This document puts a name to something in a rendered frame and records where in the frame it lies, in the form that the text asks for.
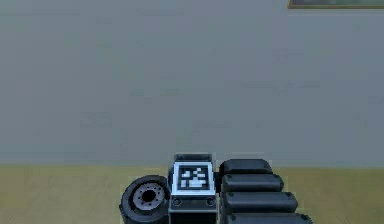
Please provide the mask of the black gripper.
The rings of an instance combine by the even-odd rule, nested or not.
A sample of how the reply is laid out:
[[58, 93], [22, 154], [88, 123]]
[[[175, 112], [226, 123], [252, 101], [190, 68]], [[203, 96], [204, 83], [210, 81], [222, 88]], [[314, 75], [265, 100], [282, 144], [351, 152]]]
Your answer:
[[134, 180], [121, 196], [119, 210], [124, 224], [168, 224], [170, 190], [167, 179], [146, 175]]

